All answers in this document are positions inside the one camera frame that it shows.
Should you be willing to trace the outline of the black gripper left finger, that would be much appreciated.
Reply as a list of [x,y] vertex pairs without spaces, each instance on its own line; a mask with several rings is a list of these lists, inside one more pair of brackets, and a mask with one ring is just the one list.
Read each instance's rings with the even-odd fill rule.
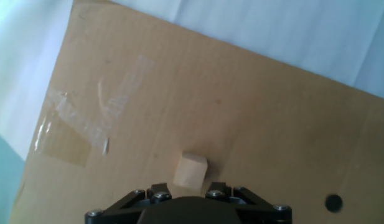
[[167,184],[132,190],[107,209],[94,209],[85,214],[85,224],[137,223],[143,211],[151,205],[172,199]]

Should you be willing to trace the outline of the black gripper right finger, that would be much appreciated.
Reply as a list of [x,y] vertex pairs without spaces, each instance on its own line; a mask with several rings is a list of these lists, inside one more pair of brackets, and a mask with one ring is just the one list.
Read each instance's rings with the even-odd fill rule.
[[229,205],[242,223],[292,224],[292,209],[273,205],[246,187],[230,187],[225,182],[212,182],[205,198]]

